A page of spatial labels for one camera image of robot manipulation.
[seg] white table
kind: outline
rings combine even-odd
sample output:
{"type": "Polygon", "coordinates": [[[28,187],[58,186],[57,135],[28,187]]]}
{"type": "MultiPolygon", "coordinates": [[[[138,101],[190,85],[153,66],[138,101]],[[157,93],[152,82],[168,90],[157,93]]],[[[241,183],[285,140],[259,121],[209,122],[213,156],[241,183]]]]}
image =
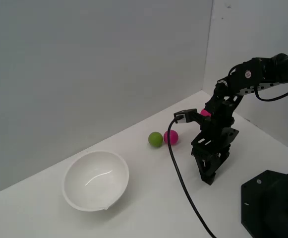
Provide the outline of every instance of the white table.
{"type": "MultiPolygon", "coordinates": [[[[201,110],[209,95],[199,92],[130,128],[0,192],[0,238],[208,238],[188,203],[168,148],[153,149],[149,133],[164,133],[173,113],[201,110]],[[109,210],[71,208],[60,183],[72,161],[90,150],[111,150],[125,158],[130,171],[123,197],[109,210]]],[[[250,238],[240,222],[240,186],[266,169],[288,173],[288,148],[235,115],[240,130],[230,157],[215,182],[201,181],[190,155],[197,123],[176,124],[173,147],[187,188],[206,223],[218,238],[250,238]]]]}

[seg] white backdrop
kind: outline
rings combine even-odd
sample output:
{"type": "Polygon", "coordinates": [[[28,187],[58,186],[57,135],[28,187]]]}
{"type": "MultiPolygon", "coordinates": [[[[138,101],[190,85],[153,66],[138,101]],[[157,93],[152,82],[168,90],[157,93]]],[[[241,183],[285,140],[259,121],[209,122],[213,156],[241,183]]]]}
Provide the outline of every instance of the white backdrop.
{"type": "MultiPolygon", "coordinates": [[[[216,81],[234,65],[278,53],[288,54],[288,0],[215,0],[203,89],[212,95],[216,81]]],[[[288,84],[260,95],[272,98],[287,91],[288,84]]],[[[288,146],[288,97],[261,102],[247,95],[236,112],[288,146]]]]}
{"type": "Polygon", "coordinates": [[[0,190],[201,90],[211,8],[0,0],[0,190]]]}

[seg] green ball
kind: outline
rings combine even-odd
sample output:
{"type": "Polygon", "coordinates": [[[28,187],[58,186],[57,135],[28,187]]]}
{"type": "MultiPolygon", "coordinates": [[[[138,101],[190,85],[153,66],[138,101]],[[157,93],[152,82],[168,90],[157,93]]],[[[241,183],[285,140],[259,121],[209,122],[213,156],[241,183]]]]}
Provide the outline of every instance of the green ball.
{"type": "Polygon", "coordinates": [[[159,132],[153,132],[148,136],[149,144],[154,147],[161,147],[163,140],[163,136],[159,132]]]}

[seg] white surface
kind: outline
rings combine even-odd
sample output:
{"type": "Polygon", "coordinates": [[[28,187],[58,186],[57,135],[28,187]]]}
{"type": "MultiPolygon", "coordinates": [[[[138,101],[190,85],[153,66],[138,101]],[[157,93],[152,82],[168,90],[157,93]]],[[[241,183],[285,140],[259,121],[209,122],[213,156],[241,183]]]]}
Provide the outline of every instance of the white surface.
{"type": "Polygon", "coordinates": [[[78,158],[65,173],[62,194],[73,208],[107,210],[124,193],[129,178],[125,160],[109,151],[92,151],[78,158]]]}
{"type": "MultiPolygon", "coordinates": [[[[208,238],[187,201],[167,146],[152,148],[148,135],[167,130],[173,113],[199,111],[209,96],[199,92],[130,128],[0,192],[0,238],[208,238]],[[119,153],[129,167],[128,187],[109,210],[82,212],[61,194],[68,166],[91,150],[119,153]]],[[[201,181],[190,142],[196,123],[176,124],[179,142],[173,146],[187,188],[211,230],[219,238],[250,238],[240,223],[240,186],[266,169],[288,173],[288,148],[235,115],[240,130],[230,157],[215,182],[201,181]]]]}
{"type": "Polygon", "coordinates": [[[0,190],[200,91],[211,7],[0,0],[0,190]]]}
{"type": "MultiPolygon", "coordinates": [[[[288,0],[215,0],[203,90],[212,95],[233,66],[278,53],[288,55],[288,0]]],[[[279,85],[260,95],[287,91],[288,84],[279,85]]],[[[288,97],[266,103],[247,95],[236,112],[288,146],[288,97]]]]}

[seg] white bowl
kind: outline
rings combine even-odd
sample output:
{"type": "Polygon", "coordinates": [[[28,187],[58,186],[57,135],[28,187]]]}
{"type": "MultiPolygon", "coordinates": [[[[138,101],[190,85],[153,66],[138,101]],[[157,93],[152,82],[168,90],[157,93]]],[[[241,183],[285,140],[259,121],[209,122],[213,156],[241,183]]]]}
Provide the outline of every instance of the white bowl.
{"type": "Polygon", "coordinates": [[[69,167],[62,182],[62,193],[65,200],[78,210],[104,210],[122,196],[128,178],[128,166],[121,156],[108,151],[93,151],[69,167]]]}

